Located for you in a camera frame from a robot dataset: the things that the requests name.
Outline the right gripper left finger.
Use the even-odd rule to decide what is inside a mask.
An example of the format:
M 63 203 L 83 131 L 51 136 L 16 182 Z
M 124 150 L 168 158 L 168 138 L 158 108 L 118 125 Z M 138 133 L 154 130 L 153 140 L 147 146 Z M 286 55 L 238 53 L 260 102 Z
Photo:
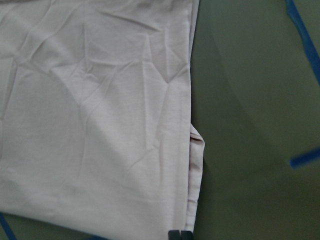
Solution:
M 181 240 L 181 233 L 179 230 L 169 230 L 168 240 Z

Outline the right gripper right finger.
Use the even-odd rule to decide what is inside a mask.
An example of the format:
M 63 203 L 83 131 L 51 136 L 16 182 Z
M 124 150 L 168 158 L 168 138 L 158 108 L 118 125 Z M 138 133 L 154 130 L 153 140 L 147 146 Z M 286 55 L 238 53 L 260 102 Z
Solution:
M 181 240 L 193 240 L 193 232 L 189 230 L 182 230 L 180 232 Z

